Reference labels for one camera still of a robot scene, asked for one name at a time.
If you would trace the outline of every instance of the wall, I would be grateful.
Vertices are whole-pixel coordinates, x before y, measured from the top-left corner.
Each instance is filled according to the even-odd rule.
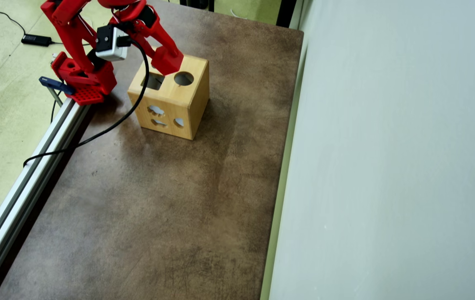
[[[475,298],[475,1],[303,12],[270,299]]]

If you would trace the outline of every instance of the circular hole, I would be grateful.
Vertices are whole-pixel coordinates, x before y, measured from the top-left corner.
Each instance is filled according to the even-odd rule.
[[[175,118],[173,123],[179,128],[184,128],[184,119],[182,118]]]
[[[190,72],[178,72],[175,75],[175,82],[179,85],[190,85],[193,80],[193,75]]]

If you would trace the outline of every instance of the table surface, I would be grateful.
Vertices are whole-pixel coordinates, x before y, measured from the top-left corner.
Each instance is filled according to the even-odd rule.
[[[133,115],[77,149],[0,287],[0,299],[259,298],[303,33],[158,2],[188,55],[210,61],[194,141]],[[119,119],[142,63],[116,63]]]

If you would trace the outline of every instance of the black cable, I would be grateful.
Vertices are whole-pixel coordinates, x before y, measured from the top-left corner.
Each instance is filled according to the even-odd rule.
[[[1,11],[0,11],[0,13],[2,13],[3,15],[5,15],[8,19],[10,19],[11,21],[13,21],[13,22],[16,23],[17,25],[19,25],[19,27],[21,27],[21,29],[22,29],[23,34],[26,34],[26,30],[22,27],[21,24],[19,24],[16,20],[12,19],[7,13],[1,12]]]
[[[145,76],[148,77],[147,55],[146,55],[145,51],[143,50],[143,48],[141,47],[141,45],[138,42],[136,42],[135,40],[132,40],[132,44],[135,44],[138,47],[139,51],[141,51],[141,53],[142,53],[143,61],[145,62]],[[148,82],[148,80],[145,80],[145,82],[143,83],[141,93],[139,93],[139,97],[136,100],[136,103],[134,103],[134,105],[132,105],[132,108],[122,118],[120,118],[119,121],[115,122],[112,126],[110,126],[107,129],[97,133],[96,135],[93,135],[92,137],[88,138],[87,140],[85,140],[83,142],[80,142],[79,144],[77,144],[75,146],[68,147],[68,148],[65,148],[65,149],[56,150],[56,151],[52,151],[52,152],[45,152],[45,153],[41,153],[41,154],[38,154],[38,155],[34,155],[34,156],[26,159],[25,162],[22,164],[22,166],[23,167],[26,166],[26,163],[28,163],[29,161],[31,161],[33,159],[42,158],[42,157],[47,156],[47,155],[60,154],[60,153],[64,153],[64,152],[67,152],[67,151],[70,151],[70,150],[75,150],[76,148],[78,148],[80,146],[83,146],[83,145],[91,142],[92,140],[94,140],[94,139],[96,139],[96,138],[98,138],[102,135],[105,135],[106,133],[109,133],[112,129],[114,129],[119,124],[121,124],[124,120],[126,120],[136,110],[139,103],[143,99],[143,94],[145,93],[145,89],[147,88],[147,82]]]
[[[56,100],[54,100],[54,104],[52,105],[52,112],[50,114],[50,123],[52,124],[53,122],[53,119],[54,119],[54,109],[56,108]]]
[[[22,27],[21,24],[19,24],[16,20],[12,19],[7,13],[1,12],[1,11],[0,11],[0,13],[2,13],[3,15],[5,15],[5,16],[6,16],[8,19],[10,19],[11,21],[15,22],[17,25],[19,25],[19,27],[21,27],[21,29],[22,29],[23,34],[26,34],[26,30]],[[62,42],[58,42],[58,43],[57,43],[57,42],[52,42],[52,44],[63,45]]]

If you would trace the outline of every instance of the wooden cube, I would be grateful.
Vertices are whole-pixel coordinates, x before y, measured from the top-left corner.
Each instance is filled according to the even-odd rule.
[[[178,72],[163,76],[152,67],[149,72],[147,89],[136,108],[139,124],[193,140],[210,97],[208,61],[184,55]],[[142,63],[128,88],[132,104],[138,99],[144,80],[145,64]]]

